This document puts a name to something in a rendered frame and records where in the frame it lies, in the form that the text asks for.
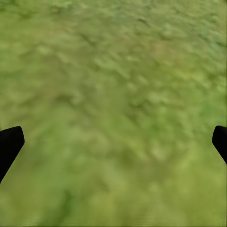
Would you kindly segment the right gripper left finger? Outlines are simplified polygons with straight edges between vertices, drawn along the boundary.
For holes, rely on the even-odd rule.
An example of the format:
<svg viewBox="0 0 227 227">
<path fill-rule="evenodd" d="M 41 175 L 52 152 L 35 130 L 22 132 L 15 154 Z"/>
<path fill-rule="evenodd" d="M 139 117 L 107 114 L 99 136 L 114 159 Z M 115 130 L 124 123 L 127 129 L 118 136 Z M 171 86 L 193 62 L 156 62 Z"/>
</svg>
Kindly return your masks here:
<svg viewBox="0 0 227 227">
<path fill-rule="evenodd" d="M 20 126 L 0 131 L 0 182 L 25 143 Z"/>
</svg>

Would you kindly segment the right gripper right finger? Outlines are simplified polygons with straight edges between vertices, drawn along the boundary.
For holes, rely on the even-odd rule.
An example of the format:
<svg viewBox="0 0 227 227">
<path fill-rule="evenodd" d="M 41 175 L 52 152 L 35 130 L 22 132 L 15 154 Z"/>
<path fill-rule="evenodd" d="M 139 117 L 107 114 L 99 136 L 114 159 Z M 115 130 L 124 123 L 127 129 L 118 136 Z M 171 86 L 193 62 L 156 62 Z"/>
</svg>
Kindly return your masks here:
<svg viewBox="0 0 227 227">
<path fill-rule="evenodd" d="M 227 128 L 216 126 L 212 143 L 227 164 Z"/>
</svg>

